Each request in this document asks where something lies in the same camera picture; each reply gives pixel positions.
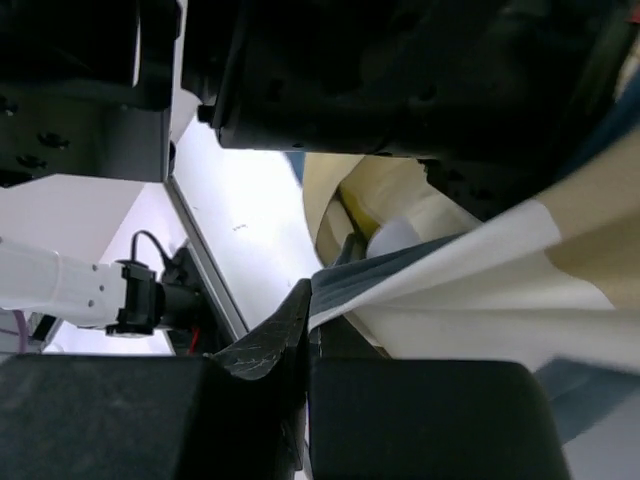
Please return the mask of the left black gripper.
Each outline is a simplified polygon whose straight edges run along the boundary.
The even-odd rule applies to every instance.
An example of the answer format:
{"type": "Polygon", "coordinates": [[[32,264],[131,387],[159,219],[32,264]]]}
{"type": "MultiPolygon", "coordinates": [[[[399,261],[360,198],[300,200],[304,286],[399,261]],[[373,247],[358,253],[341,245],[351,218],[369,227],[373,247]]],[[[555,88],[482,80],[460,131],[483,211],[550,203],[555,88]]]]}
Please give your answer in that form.
{"type": "Polygon", "coordinates": [[[410,157],[490,219],[612,105],[626,1],[192,1],[183,87],[233,149],[410,157]]]}

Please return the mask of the cream pillow with yellow edge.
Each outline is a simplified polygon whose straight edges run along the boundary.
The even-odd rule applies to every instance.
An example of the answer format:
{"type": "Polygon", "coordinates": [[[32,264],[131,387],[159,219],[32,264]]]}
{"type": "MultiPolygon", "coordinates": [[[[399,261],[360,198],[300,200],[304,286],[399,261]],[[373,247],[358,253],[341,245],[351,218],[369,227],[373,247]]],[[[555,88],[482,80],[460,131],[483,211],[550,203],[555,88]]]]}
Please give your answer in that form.
{"type": "Polygon", "coordinates": [[[429,185],[424,166],[411,158],[365,156],[341,181],[339,192],[368,240],[384,229],[394,239],[424,243],[480,225],[429,185]]]}

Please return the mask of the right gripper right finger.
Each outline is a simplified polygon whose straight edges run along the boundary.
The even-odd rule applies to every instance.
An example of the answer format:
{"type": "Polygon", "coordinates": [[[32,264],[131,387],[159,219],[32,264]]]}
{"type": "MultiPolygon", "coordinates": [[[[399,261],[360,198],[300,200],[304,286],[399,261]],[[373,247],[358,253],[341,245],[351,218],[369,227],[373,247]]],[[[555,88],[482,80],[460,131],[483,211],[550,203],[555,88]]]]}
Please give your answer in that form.
{"type": "Polygon", "coordinates": [[[346,320],[309,334],[317,479],[566,479],[550,406],[512,362],[394,360],[346,320]]]}

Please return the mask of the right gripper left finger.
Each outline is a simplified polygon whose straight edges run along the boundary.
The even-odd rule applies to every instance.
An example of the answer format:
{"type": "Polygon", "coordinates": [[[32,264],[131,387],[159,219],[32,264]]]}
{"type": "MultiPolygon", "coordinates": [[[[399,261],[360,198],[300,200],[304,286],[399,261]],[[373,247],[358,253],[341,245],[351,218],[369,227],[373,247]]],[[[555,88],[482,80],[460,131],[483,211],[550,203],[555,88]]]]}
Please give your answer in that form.
{"type": "Polygon", "coordinates": [[[209,356],[14,355],[1,365],[5,479],[291,479],[304,458],[299,281],[209,356]]]}

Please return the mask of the blue beige patchwork pillowcase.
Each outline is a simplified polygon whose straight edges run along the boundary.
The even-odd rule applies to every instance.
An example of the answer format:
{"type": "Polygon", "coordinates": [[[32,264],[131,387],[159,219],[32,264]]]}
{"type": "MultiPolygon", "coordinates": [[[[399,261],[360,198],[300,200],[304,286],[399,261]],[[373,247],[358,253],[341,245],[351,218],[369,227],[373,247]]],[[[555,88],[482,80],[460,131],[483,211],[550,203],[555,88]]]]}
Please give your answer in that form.
{"type": "Polygon", "coordinates": [[[460,234],[368,240],[342,180],[370,155],[306,158],[307,226],[323,269],[311,323],[345,316],[402,358],[517,360],[565,443],[639,438],[639,28],[612,105],[548,187],[460,234]]]}

